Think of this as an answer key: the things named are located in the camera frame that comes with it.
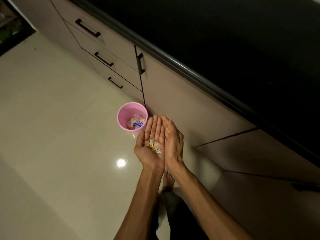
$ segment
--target peel scraps in hand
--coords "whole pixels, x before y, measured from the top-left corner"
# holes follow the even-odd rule
[[[139,114],[135,114],[128,122],[127,127],[129,130],[136,130],[142,127],[146,120]]]
[[[163,154],[163,152],[158,147],[158,142],[155,139],[149,140],[148,147],[150,147],[155,153]]]

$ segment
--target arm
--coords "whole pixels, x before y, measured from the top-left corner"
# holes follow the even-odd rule
[[[185,166],[182,160],[183,135],[173,121],[162,116],[165,128],[166,167],[188,198],[201,226],[210,240],[253,239],[230,216]]]
[[[149,237],[152,213],[165,171],[165,155],[156,154],[145,145],[149,145],[149,139],[154,138],[159,141],[159,148],[164,151],[164,131],[161,118],[155,115],[149,119],[146,131],[137,137],[134,153],[141,161],[143,169],[129,210],[114,240],[145,240]]]

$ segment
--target vertical cabinet handle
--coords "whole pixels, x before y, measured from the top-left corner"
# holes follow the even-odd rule
[[[94,32],[92,32],[90,29],[88,29],[86,26],[84,26],[84,25],[82,24],[82,20],[81,20],[81,19],[77,19],[77,20],[75,21],[75,23],[76,23],[78,26],[80,26],[81,28],[83,28],[85,31],[87,31],[89,34],[93,35],[93,36],[96,37],[96,38],[98,38],[98,37],[101,35],[100,32],[94,33]]]
[[[94,56],[101,60],[104,64],[108,65],[109,67],[112,67],[114,65],[113,63],[108,63],[107,61],[102,59],[102,57],[99,56],[99,52],[94,53]]]
[[[109,80],[110,82],[112,82],[114,85],[116,85],[118,88],[120,88],[120,89],[123,88],[123,86],[119,86],[119,85],[116,84],[114,81],[111,81],[111,77],[109,77],[108,80]]]
[[[146,70],[142,69],[142,65],[141,65],[141,59],[143,57],[143,54],[141,53],[140,55],[137,56],[137,63],[138,63],[138,70],[139,70],[139,74],[142,75]]]
[[[292,186],[295,190],[298,190],[299,192],[302,192],[302,191],[312,191],[312,192],[320,193],[320,187],[315,186],[315,185],[291,183],[291,186]]]

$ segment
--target forearm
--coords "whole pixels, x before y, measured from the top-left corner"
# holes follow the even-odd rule
[[[252,239],[242,226],[214,200],[183,162],[176,165],[173,176],[188,198],[210,240]]]
[[[142,170],[129,210],[114,240],[147,238],[162,174],[160,171]]]

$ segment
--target person's left hand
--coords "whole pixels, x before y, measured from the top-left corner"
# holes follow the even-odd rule
[[[149,140],[154,139],[158,141],[158,147],[163,154],[155,153],[151,150]],[[143,168],[150,168],[164,171],[165,165],[165,128],[162,125],[161,118],[155,115],[150,118],[146,130],[142,131],[138,137],[134,147],[134,153],[142,163]]]

